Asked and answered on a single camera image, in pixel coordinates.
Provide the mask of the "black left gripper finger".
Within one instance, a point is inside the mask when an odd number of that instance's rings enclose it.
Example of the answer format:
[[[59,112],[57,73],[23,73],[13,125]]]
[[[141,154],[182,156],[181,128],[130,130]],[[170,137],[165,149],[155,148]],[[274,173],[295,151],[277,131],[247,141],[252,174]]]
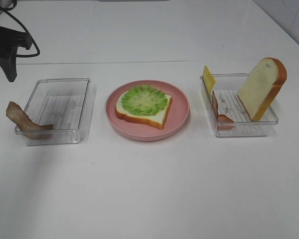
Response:
[[[17,48],[0,49],[0,67],[9,82],[14,82],[17,77],[16,53]]]

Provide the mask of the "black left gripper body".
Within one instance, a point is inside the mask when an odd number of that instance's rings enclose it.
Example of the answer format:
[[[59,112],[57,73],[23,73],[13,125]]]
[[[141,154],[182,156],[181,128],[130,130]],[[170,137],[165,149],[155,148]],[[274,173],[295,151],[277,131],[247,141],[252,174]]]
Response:
[[[24,32],[0,26],[0,49],[6,47],[23,47],[29,50],[32,46],[32,37],[25,26],[11,13],[6,12],[24,30]]]

